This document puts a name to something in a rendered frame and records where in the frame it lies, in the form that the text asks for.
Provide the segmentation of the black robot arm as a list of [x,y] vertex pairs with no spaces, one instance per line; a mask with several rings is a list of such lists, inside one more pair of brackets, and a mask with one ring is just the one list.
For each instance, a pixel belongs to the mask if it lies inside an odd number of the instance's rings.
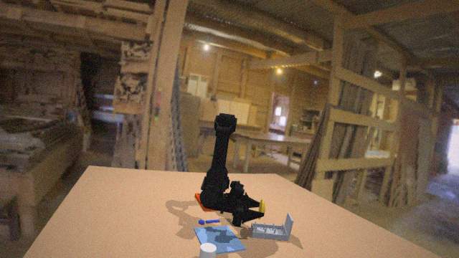
[[[225,193],[225,201],[232,205],[238,205],[238,198],[243,192],[243,184],[240,181],[232,181],[230,184],[227,177],[228,170],[225,167],[227,159],[227,149],[230,135],[235,132],[237,118],[235,115],[220,113],[214,120],[216,130],[216,142],[212,158],[211,168],[204,177],[200,193],[200,203],[204,208],[218,210],[219,197],[223,192],[231,187],[229,193]],[[237,200],[237,201],[236,201]]]

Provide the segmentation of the yellow plate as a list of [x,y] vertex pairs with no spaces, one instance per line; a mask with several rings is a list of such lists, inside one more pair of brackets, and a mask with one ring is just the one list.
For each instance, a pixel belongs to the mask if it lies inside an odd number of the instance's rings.
[[264,200],[260,201],[259,211],[265,214],[265,204]]

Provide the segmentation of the light blue mat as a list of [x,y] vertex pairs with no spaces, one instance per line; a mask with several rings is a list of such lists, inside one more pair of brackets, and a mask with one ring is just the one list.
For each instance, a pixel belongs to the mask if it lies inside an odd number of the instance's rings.
[[197,227],[194,232],[200,244],[212,243],[216,246],[216,254],[246,250],[228,226]]

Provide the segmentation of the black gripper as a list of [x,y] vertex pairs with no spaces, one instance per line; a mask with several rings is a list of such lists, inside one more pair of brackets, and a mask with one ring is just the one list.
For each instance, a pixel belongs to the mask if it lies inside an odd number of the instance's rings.
[[232,223],[234,226],[241,227],[241,222],[244,224],[245,222],[260,218],[264,216],[264,213],[260,211],[253,211],[252,208],[256,208],[260,206],[260,202],[250,198],[247,193],[243,195],[245,190],[243,190],[242,194],[238,198],[238,205],[232,205],[225,201],[227,196],[225,193],[220,195],[219,197],[219,206],[218,211],[223,214],[223,212],[232,213],[233,220]]

